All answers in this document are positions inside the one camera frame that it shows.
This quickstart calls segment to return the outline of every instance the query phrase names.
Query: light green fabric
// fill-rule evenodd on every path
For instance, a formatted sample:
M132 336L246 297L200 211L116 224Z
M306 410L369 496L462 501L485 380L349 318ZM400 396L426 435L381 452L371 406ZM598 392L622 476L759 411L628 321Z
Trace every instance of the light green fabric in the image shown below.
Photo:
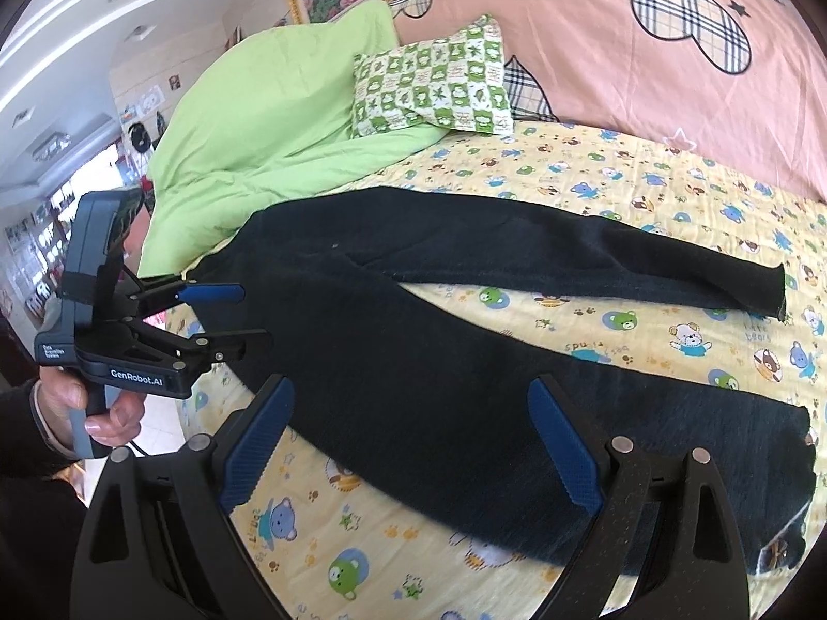
M335 23L253 35L219 58L181 99L150 161L156 208L140 275L179 273L254 212L440 140L434 126L350 138L353 58L397 43L388 5L371 0Z
M354 74L355 137L419 123L514 134L503 88L503 34L489 13L446 39L359 55Z

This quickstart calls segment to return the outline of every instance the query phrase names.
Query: ceiling light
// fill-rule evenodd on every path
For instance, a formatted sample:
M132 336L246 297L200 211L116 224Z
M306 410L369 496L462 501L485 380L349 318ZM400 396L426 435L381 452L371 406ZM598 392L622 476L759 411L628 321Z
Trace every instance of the ceiling light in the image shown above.
M57 156L58 153L72 144L72 138L65 133L52 133L50 138L43 144L40 144L32 152L32 159L35 163L43 163Z
M11 124L11 127L16 128L18 126L22 126L24 123L26 123L28 120L32 118L33 111L34 108L18 112L14 117L14 123Z
M157 27L157 25L139 25L127 35L127 41L142 42L149 36L150 32Z

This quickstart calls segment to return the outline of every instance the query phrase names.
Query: floor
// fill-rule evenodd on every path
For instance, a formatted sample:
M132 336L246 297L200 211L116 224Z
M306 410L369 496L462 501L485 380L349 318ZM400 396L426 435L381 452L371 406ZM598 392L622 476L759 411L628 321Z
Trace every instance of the floor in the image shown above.
M175 452L183 443L183 431L178 421L178 412L175 409L175 400L160 396L146 397L146 415L141 421L141 434L135 438L150 455L163 455L166 452ZM98 484L103 465L106 459L88 459L84 463L84 497L88 503L92 499L95 486Z

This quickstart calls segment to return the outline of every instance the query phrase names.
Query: black pants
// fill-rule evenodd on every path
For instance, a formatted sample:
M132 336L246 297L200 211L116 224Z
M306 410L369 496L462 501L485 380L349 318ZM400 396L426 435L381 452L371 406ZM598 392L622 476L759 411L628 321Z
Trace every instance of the black pants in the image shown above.
M195 311L207 331L272 333L267 356L232 368L253 391L273 372L291 377L291 426L302 436L395 499L502 547L561 563L586 524L528 418L527 387L542 373L610 436L669 455L709 449L753 568L812 497L804 408L540 349L396 284L477 283L776 315L781 268L527 203L379 188L259 212L193 277L245 287L240 306Z

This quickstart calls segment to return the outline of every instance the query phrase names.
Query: sleeve cuff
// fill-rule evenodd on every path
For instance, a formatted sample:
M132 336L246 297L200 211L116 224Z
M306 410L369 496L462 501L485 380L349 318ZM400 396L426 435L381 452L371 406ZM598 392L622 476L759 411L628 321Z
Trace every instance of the sleeve cuff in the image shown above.
M35 422L37 424L37 428L40 429L40 435L43 436L43 440L55 452L60 453L66 459L76 460L78 456L71 449L65 447L60 441L58 441L55 433L51 430L51 428L49 428L49 425L43 416L43 412L40 411L40 403L37 399L38 393L40 393L40 380L38 380L35 383L35 386L32 387L32 396L30 397L32 399L32 412L35 414Z

